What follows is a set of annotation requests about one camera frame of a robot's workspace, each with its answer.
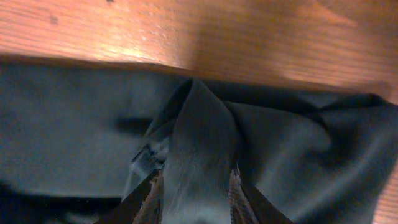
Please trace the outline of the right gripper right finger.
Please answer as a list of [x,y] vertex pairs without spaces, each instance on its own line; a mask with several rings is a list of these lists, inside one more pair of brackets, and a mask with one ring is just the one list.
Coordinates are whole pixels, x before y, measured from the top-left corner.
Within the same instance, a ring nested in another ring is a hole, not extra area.
[[292,224],[255,186],[242,181],[238,168],[230,173],[228,197],[231,224]]

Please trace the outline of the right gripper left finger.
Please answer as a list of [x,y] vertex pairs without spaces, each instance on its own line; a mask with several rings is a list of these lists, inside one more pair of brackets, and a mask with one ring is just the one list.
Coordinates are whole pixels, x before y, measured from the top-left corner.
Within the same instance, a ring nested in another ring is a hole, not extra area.
[[156,169],[95,224],[161,224],[163,201],[164,177]]

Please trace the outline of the black t-shirt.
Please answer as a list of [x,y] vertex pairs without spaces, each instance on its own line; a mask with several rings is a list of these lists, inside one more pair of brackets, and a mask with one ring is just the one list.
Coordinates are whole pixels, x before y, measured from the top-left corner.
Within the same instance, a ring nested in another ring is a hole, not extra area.
[[396,160],[377,95],[1,65],[2,223],[95,223],[156,169],[162,223],[231,223],[235,168],[292,223],[371,223]]

